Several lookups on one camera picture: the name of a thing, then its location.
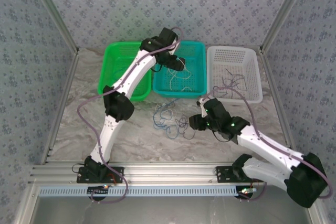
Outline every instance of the white basket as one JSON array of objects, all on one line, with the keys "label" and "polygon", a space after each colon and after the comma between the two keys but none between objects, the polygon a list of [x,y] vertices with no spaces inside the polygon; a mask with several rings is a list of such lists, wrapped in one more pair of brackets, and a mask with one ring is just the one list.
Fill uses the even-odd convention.
[{"label": "white basket", "polygon": [[[207,92],[223,87],[223,82],[239,91],[248,103],[263,100],[256,52],[242,47],[209,47],[207,51]],[[235,92],[219,90],[214,96],[221,102],[242,104]]]}]

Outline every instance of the black wire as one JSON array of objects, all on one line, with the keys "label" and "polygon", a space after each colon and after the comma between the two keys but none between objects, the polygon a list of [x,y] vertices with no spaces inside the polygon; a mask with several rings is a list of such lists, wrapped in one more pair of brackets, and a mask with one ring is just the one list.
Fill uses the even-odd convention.
[{"label": "black wire", "polygon": [[158,69],[158,71],[156,71],[156,70],[154,70],[154,69],[151,68],[151,70],[152,70],[153,72],[155,72],[155,73],[160,72],[161,69],[162,69],[162,65],[160,65],[160,68]]},{"label": "black wire", "polygon": [[221,141],[221,140],[219,140],[218,137],[215,135],[215,132],[214,132],[214,131],[212,131],[212,134],[214,134],[215,138],[216,138],[219,142],[221,142],[221,143],[227,143],[227,142],[230,141],[230,140],[226,140],[226,141]]},{"label": "black wire", "polygon": [[75,165],[82,165],[82,166],[84,166],[84,164],[76,163],[76,164],[74,164],[74,165],[72,166],[72,168],[71,168],[72,172],[78,174],[78,172],[75,172],[75,171],[74,171],[74,166],[75,166]]}]

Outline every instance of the green plastic basket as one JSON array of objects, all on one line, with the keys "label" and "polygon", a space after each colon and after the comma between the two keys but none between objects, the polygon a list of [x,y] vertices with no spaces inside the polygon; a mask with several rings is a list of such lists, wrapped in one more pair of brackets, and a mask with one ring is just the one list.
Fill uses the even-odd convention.
[{"label": "green plastic basket", "polygon": [[[98,94],[103,94],[106,85],[112,86],[128,69],[137,56],[141,42],[115,42],[105,49],[100,71]],[[152,71],[149,70],[135,88],[131,101],[141,102],[152,89]]]}]

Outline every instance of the wall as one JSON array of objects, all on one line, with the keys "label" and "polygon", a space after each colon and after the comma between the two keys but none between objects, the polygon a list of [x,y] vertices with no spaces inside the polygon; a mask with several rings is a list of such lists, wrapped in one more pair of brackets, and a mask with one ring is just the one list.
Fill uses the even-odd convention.
[{"label": "wall", "polygon": [[142,40],[163,26],[206,44],[261,45],[283,0],[53,0],[77,46]]},{"label": "wall", "polygon": [[[336,1],[298,0],[267,52],[294,139],[336,187]],[[336,195],[325,201],[336,223]]]},{"label": "wall", "polygon": [[40,0],[0,0],[0,223],[38,164],[72,53]]}]

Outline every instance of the patterned wallpaper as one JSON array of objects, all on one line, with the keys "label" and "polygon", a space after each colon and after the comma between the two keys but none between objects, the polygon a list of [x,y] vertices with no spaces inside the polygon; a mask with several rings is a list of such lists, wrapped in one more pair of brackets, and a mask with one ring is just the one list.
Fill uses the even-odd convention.
[{"label": "patterned wallpaper", "polygon": [[260,45],[283,0],[53,0],[77,46],[105,48],[180,26],[188,40]]},{"label": "patterned wallpaper", "polygon": [[40,0],[0,0],[0,223],[41,160],[72,53]]},{"label": "patterned wallpaper", "polygon": [[[294,139],[336,188],[336,0],[298,0],[267,52]],[[336,223],[336,194],[325,201]]]}]

